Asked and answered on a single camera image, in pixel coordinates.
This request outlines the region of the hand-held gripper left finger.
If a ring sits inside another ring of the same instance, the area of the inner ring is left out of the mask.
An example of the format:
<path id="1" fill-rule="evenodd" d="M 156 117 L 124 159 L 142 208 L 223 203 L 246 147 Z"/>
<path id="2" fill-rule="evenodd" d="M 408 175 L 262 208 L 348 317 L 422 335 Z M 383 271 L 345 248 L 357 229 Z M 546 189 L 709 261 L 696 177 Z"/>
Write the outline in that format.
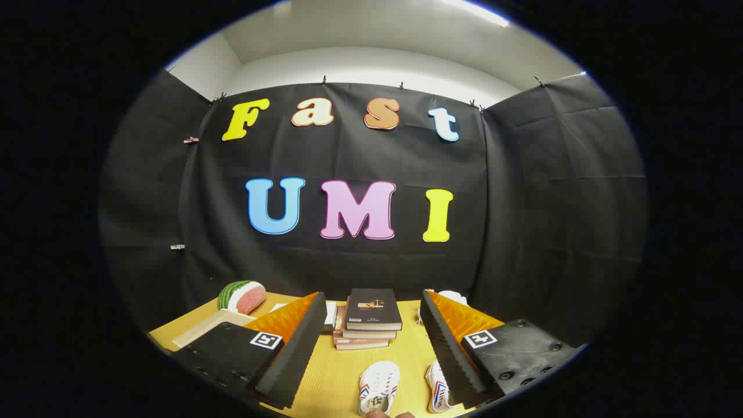
<path id="1" fill-rule="evenodd" d="M 246 325 L 220 321 L 173 359 L 231 397 L 292 407 L 326 320 L 326 296 L 318 291 Z"/>

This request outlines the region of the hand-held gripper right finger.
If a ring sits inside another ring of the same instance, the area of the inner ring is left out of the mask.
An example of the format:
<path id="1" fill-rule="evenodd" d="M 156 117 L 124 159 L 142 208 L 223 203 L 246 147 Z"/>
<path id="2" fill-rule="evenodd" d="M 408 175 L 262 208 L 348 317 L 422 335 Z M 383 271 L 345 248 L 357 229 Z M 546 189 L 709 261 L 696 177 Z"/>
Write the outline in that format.
<path id="1" fill-rule="evenodd" d="M 467 409 L 521 396 L 586 349 L 530 320 L 503 322 L 427 289 L 420 314 L 449 399 Z"/>

